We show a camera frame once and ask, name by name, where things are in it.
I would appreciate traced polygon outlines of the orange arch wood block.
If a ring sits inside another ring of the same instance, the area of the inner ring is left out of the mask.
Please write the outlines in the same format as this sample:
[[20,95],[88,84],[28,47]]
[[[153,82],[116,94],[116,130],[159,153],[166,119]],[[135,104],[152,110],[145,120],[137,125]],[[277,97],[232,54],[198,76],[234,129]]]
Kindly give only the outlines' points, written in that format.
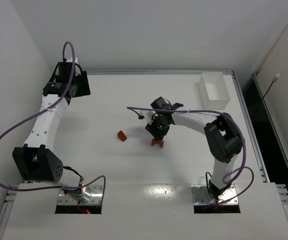
[[164,146],[164,140],[158,140],[158,139],[153,138],[151,142],[151,146],[153,147],[155,145],[159,146],[162,149]]

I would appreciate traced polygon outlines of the orange wedge wood block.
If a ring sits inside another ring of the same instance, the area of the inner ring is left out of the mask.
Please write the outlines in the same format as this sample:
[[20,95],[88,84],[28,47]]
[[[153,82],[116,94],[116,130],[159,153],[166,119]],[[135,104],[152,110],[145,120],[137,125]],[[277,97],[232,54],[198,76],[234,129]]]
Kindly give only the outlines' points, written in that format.
[[122,142],[124,142],[124,141],[127,140],[127,136],[123,133],[122,130],[120,130],[120,131],[117,133],[117,137],[118,137],[118,139],[120,139]]

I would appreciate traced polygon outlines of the white plastic bin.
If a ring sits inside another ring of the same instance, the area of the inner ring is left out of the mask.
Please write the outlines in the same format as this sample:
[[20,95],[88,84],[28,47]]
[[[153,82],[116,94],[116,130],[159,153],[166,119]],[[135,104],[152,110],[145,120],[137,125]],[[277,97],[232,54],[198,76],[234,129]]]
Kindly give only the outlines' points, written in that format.
[[198,89],[205,110],[224,110],[231,100],[221,72],[203,72]]

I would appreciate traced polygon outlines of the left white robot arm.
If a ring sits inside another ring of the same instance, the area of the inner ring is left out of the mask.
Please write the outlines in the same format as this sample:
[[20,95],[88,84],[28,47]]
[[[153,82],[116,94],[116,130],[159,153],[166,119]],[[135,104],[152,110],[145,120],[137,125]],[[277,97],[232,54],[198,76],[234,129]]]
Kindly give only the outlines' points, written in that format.
[[90,95],[86,71],[77,57],[59,62],[43,88],[42,112],[22,147],[13,150],[13,159],[25,181],[61,186],[72,198],[85,194],[83,177],[64,166],[54,154],[53,146],[60,120],[72,98]]

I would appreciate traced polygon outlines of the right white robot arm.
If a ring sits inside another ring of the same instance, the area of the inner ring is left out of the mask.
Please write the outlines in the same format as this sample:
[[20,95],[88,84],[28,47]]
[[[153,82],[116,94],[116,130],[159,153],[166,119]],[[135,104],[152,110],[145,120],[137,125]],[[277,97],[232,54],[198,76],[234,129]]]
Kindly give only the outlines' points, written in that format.
[[231,186],[231,177],[237,155],[242,149],[241,136],[236,126],[223,115],[181,112],[184,105],[170,104],[162,97],[151,103],[152,110],[140,111],[141,119],[147,120],[145,129],[153,139],[161,141],[171,125],[187,127],[206,137],[209,150],[214,157],[213,173],[207,181],[208,194],[218,200]]

